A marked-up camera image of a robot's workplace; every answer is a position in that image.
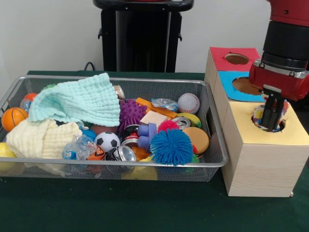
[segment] red box lid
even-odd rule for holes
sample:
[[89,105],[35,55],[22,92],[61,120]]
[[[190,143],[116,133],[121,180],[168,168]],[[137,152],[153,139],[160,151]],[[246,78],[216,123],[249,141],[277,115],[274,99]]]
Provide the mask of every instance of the red box lid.
[[217,71],[248,72],[260,58],[255,48],[210,47]]

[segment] purple plastic toy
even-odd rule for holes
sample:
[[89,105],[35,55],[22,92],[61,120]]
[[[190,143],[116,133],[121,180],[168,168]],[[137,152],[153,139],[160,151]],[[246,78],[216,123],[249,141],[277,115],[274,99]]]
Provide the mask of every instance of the purple plastic toy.
[[145,116],[147,106],[139,105],[133,99],[128,99],[126,102],[120,103],[120,126],[119,132],[133,124],[140,125],[140,120]]
[[153,137],[156,135],[156,124],[149,123],[147,125],[140,125],[137,134],[140,136],[137,140],[137,146],[149,150],[150,142]]

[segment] pink spiky ball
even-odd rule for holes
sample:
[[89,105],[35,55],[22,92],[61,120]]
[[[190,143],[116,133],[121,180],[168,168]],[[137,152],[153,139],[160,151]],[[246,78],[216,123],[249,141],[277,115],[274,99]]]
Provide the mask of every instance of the pink spiky ball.
[[179,126],[177,125],[176,122],[172,121],[172,120],[167,120],[167,121],[164,121],[160,124],[160,126],[158,127],[158,133],[160,131],[167,131],[168,129],[170,130],[179,130]]

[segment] red robot arm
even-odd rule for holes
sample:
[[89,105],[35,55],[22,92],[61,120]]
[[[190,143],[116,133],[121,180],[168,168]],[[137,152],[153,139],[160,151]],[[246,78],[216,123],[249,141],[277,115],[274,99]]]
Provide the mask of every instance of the red robot arm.
[[284,99],[297,101],[309,91],[309,0],[268,0],[271,17],[264,53],[251,67],[251,84],[269,95],[262,126],[274,129]]

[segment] white wall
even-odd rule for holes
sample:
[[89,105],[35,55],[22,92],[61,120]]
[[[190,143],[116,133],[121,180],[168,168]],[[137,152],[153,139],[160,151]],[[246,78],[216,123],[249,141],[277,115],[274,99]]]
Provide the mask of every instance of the white wall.
[[[265,0],[196,0],[182,13],[177,72],[204,72],[209,46],[262,51]],[[92,0],[0,0],[0,95],[28,70],[102,69],[100,9]]]
[[182,13],[176,71],[204,73],[213,47],[256,47],[262,54],[270,17],[266,0],[195,0]]

